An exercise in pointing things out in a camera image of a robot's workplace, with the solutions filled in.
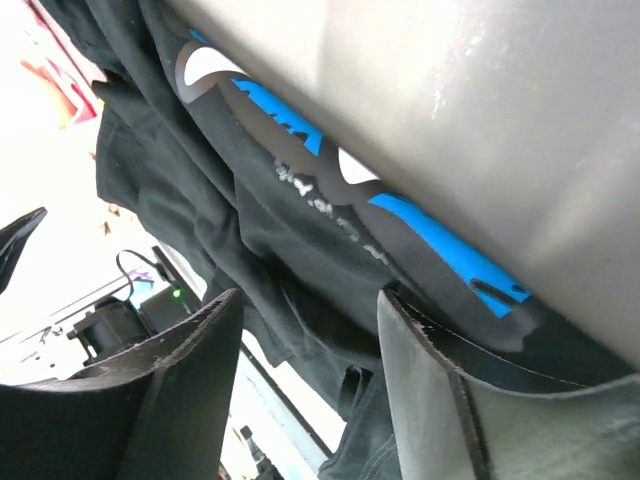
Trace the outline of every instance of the gray metal surface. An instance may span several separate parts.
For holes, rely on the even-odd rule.
[[[382,179],[640,365],[640,4],[169,3]]]

